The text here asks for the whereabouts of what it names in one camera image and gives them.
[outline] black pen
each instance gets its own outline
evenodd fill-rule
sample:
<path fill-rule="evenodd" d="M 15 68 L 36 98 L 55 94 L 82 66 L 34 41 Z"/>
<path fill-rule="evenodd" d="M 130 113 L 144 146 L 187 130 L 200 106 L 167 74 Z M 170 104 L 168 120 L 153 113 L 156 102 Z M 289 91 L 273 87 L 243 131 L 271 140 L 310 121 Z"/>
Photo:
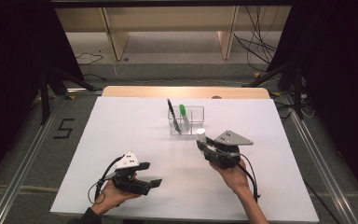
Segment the black pen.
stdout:
<path fill-rule="evenodd" d="M 170 111 L 171 111 L 171 114 L 172 114 L 172 117 L 173 117 L 173 125 L 175 126 L 175 130 L 177 132 L 181 133 L 178 121 L 176 120 L 176 117 L 175 117 L 175 113 L 173 112 L 173 107 L 172 107 L 171 101 L 168 98 L 167 98 L 167 101 L 168 101 L 168 107 L 170 108 Z"/>

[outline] green marker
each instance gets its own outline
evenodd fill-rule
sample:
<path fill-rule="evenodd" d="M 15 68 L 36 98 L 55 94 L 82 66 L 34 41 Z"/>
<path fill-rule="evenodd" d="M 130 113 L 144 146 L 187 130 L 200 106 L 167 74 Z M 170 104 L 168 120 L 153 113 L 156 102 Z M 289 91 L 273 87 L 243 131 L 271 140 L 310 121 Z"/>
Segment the green marker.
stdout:
<path fill-rule="evenodd" d="M 185 122 L 185 127 L 188 130 L 190 128 L 190 124 L 188 123 L 185 106 L 179 105 L 179 109 L 180 109 L 180 114 L 182 115 L 183 121 Z"/>

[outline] black sleeve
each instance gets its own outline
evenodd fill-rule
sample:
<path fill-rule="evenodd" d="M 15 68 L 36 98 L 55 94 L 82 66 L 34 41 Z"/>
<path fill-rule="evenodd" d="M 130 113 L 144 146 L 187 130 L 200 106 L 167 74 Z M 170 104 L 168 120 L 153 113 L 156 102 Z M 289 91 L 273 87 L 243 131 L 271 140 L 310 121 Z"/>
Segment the black sleeve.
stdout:
<path fill-rule="evenodd" d="M 101 218 L 95 214 L 91 208 L 88 208 L 81 219 L 74 218 L 68 221 L 67 224 L 101 224 Z"/>

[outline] pen holder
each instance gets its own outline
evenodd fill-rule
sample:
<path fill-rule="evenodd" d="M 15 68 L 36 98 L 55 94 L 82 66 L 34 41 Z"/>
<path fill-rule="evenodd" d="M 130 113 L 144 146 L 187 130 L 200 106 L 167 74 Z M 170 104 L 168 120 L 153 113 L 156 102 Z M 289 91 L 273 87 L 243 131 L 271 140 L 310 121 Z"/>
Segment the pen holder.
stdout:
<path fill-rule="evenodd" d="M 173 112 L 176 116 L 176 121 L 179 124 L 181 133 L 175 130 L 173 124 L 173 117 L 171 111 L 168 110 L 168 121 L 170 123 L 170 134 L 171 135 L 191 135 L 197 134 L 197 129 L 202 128 L 204 121 L 204 107 L 203 106 L 186 106 L 186 116 L 188 123 L 180 112 L 179 106 L 173 106 Z"/>

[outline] transparent container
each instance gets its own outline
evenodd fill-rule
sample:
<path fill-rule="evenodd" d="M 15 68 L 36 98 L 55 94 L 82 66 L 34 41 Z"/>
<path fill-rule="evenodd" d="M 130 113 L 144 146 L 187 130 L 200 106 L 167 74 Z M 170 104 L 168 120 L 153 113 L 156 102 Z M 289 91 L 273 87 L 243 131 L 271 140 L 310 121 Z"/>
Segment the transparent container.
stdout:
<path fill-rule="evenodd" d="M 171 135 L 191 135 L 197 134 L 197 129 L 202 128 L 204 122 L 204 107 L 199 105 L 186 106 L 186 118 L 180 113 L 179 106 L 173 106 L 173 112 L 175 113 L 176 121 L 178 122 L 181 133 L 175 130 L 173 124 L 173 117 L 170 109 L 168 109 L 168 121 L 170 123 L 170 134 Z"/>

